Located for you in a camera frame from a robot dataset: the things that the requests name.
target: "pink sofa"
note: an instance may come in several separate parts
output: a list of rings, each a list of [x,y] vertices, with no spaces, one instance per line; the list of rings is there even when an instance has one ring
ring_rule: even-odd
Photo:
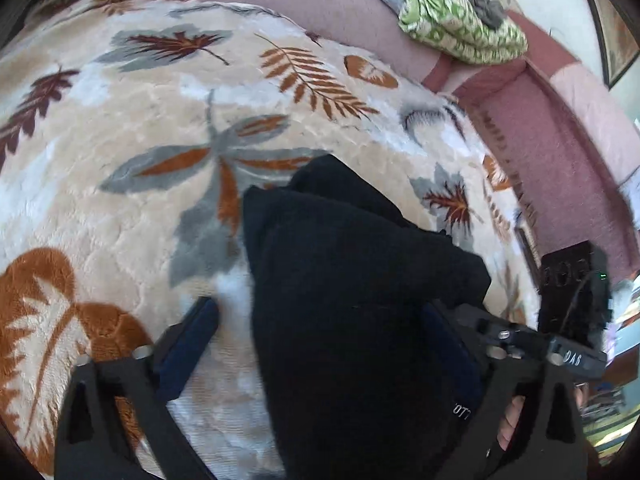
[[[477,67],[405,36],[380,0],[214,1],[276,10],[322,37],[372,51],[431,91],[455,95],[518,184],[540,254],[590,239],[606,251],[614,281],[640,269],[633,200],[625,203],[619,192],[640,167],[640,137],[607,89],[523,16],[511,15],[527,34],[526,59]]]

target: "green pillow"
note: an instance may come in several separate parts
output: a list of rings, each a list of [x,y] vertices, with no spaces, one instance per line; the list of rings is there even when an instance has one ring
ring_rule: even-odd
[[[491,30],[469,0],[404,0],[398,18],[400,28],[414,40],[468,63],[504,63],[528,49],[524,32],[513,20],[507,18]]]

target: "framed picture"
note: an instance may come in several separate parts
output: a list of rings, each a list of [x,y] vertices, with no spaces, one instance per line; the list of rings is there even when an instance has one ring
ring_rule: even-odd
[[[612,88],[634,63],[640,48],[609,0],[587,0],[600,42],[604,83]]]

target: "white wall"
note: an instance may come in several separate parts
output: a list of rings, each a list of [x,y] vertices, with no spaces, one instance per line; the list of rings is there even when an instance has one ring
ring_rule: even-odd
[[[524,14],[550,32],[569,52],[602,80],[602,58],[587,0],[516,0]]]
[[[640,120],[640,57],[611,89],[611,95],[629,119]]]

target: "fleece blanket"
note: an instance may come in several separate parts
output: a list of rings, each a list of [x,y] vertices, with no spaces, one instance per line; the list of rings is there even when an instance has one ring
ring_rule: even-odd
[[[480,254],[487,308],[535,324],[509,179],[455,103],[364,50],[241,4],[46,0],[2,51],[0,80],[0,416],[45,476],[78,356],[128,355],[200,294],[222,321],[172,415],[219,478],[281,471],[241,195],[324,153]]]

